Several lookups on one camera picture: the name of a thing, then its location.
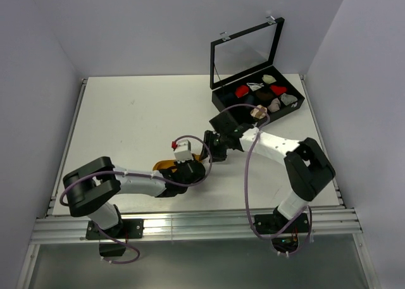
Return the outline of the glass box lid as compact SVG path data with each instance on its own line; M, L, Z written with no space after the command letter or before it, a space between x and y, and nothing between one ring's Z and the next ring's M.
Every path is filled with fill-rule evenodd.
M275 60L285 19L268 16L262 24L232 35L221 33L210 43L211 90L271 66Z

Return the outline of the blue rolled sock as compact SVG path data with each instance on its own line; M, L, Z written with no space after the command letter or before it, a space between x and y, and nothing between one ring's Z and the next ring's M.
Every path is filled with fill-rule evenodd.
M248 95L244 101L245 109L252 109L255 106L255 97L253 95Z

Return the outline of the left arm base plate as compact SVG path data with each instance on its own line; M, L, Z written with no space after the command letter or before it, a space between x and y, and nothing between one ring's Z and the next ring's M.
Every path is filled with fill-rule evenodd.
M117 225L103 230L109 237L115 239L140 239L143 236L143 219L123 219ZM95 222L89 221L85 234L86 240L104 240L106 237L99 231Z

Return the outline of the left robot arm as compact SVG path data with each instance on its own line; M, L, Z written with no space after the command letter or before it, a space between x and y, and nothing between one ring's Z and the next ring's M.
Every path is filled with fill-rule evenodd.
M150 172L131 171L115 166L107 156L99 157L68 173L59 202L72 217L87 216L109 238L121 235L123 221L118 206L109 200L118 194L138 194L170 198L186 193L210 174L212 162L192 155L184 162Z

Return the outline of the red rolled sock left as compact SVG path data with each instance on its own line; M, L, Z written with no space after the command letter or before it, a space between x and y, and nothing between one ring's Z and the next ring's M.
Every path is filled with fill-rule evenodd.
M249 91L250 91L250 88L247 85L240 85L235 90L235 96L237 98L244 97L245 95L247 95L249 93Z

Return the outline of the red rolled sock right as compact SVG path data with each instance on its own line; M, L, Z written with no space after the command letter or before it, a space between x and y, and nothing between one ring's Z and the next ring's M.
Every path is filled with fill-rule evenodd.
M278 86L278 85L270 85L270 90L276 95L281 96L282 94L288 91L287 87Z

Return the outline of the dark brown rolled sock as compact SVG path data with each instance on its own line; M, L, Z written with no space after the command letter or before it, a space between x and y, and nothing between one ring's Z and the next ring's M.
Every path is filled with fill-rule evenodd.
M260 101L263 101L263 102L271 101L275 97L274 94L271 91L269 91L269 92L266 91L265 92L265 91L262 91L262 90L257 90L255 92L255 95Z

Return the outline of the white grey rolled sock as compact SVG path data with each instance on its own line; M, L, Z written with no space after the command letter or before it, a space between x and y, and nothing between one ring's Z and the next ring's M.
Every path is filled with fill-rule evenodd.
M246 85L254 92L264 87L263 83L246 83Z

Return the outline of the red rolled sock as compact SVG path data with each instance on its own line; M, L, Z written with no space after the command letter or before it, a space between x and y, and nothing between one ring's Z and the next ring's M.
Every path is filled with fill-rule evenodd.
M270 85L270 90L276 95L281 96L282 94L288 91L287 87L278 86L278 85Z
M235 90L235 96L237 98L244 97L245 95L247 95L249 93L249 91L250 91L250 88L247 85L240 85Z

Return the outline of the pink beige rolled sock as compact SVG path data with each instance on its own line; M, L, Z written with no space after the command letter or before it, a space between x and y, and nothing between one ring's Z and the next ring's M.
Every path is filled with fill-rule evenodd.
M278 98L275 98L274 100L272 100L270 105L267 107L267 109L270 113L275 113L275 112L279 111L280 108L281 108L281 102Z

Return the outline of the black storage box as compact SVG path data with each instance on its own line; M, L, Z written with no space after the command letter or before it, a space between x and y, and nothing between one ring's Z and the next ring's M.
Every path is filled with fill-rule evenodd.
M274 122L297 111L305 97L274 66L269 66L243 78L227 77L215 83L212 90L212 102L222 111L229 106L231 115L238 123L262 124L262 119L254 117L255 107L267 109L270 121Z

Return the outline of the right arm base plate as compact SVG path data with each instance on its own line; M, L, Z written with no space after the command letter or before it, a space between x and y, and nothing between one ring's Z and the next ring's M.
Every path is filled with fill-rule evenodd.
M260 235L275 234L288 222L289 220L278 211L274 211L272 214L254 215L254 226ZM282 233L307 233L309 226L310 223L307 214L301 213Z

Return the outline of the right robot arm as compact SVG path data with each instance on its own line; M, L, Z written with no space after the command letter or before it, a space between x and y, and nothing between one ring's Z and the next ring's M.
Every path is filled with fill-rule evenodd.
M248 176L252 154L285 167L291 191L273 212L274 225L279 231L289 231L295 225L297 215L335 178L331 162L313 138L300 141L272 135L252 124L237 123L229 112L222 112L209 122L213 129L204 132L208 149L201 151L201 159L211 156L214 163L223 162L228 150L247 154L244 175L246 206L249 205Z

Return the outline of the pale green rolled sock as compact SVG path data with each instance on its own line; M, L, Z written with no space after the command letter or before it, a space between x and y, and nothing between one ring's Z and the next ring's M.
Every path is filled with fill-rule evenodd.
M271 75L263 75L262 81L266 84L271 85L271 84L275 83L277 80Z

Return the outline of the aluminium front rail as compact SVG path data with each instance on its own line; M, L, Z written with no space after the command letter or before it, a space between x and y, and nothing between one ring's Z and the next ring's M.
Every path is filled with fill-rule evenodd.
M144 220L141 242L255 238L246 213L236 211L124 214L123 219ZM32 245L87 243L89 220L67 216L38 219L30 238ZM313 210L314 235L358 234L363 229L354 209Z

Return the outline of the mustard yellow sock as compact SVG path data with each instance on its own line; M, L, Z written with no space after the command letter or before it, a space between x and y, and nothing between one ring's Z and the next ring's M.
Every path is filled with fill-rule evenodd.
M179 161L176 159L170 159L170 160L162 160L158 161L154 166L153 166L153 171L159 171L159 170L164 170L164 169L169 169L172 173L176 172L178 169L179 164L183 163L189 163L191 161L196 161L198 162L203 168L205 168L204 164L202 161L199 159L200 155L196 155L192 153L192 159L189 160L183 160Z

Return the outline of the brown striped sock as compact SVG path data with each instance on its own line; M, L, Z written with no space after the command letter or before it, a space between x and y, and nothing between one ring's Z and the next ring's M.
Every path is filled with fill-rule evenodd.
M250 112L250 115L255 119L255 120L262 120L264 118L268 117L268 109L265 106L262 105L257 105L255 108L253 108Z

